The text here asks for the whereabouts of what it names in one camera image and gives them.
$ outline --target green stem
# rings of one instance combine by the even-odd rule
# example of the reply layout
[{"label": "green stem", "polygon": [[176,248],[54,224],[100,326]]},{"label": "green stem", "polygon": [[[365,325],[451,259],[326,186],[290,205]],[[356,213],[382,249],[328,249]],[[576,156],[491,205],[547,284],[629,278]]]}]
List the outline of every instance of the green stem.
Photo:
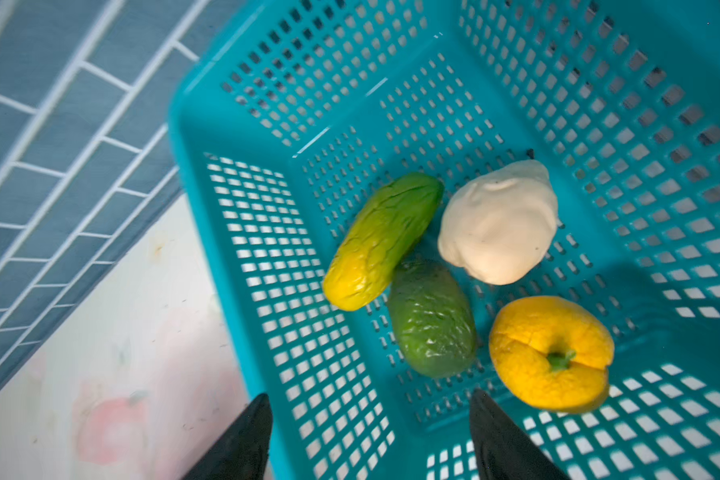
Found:
[{"label": "green stem", "polygon": [[547,361],[552,366],[552,373],[555,373],[561,372],[563,370],[568,370],[568,367],[570,366],[570,361],[573,360],[574,357],[576,357],[576,352],[573,350],[569,350],[565,354],[552,352],[547,355]]}]

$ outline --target tile wall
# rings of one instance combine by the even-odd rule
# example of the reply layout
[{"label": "tile wall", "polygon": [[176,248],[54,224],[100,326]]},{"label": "tile wall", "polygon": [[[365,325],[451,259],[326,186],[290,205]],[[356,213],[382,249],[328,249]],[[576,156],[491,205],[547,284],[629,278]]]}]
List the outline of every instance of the tile wall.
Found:
[{"label": "tile wall", "polygon": [[180,80],[243,0],[0,0],[0,387],[181,192]]}]

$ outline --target cucumber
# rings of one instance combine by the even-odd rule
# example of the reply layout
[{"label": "cucumber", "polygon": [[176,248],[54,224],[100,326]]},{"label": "cucumber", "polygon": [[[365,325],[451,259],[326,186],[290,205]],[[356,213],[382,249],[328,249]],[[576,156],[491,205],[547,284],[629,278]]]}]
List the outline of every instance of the cucumber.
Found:
[{"label": "cucumber", "polygon": [[352,312],[372,302],[421,239],[443,197],[434,177],[414,172],[380,188],[360,210],[328,268],[326,298]]},{"label": "cucumber", "polygon": [[394,273],[387,308],[413,370],[439,379],[471,365],[478,331],[467,296],[445,266],[432,260],[403,262]]}]

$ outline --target basket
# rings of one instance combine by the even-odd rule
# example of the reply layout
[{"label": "basket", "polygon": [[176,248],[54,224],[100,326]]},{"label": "basket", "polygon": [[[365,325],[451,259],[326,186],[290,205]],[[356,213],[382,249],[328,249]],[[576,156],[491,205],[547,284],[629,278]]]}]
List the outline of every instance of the basket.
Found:
[{"label": "basket", "polygon": [[[251,2],[183,84],[170,135],[246,384],[272,402],[279,480],[476,478],[477,386],[574,479],[720,478],[717,0]],[[452,269],[471,368],[410,370],[385,294],[327,302],[377,188],[419,170],[451,197],[528,149],[563,223],[515,284]],[[490,364],[498,309],[539,294],[613,332],[594,412],[529,408]]]}]

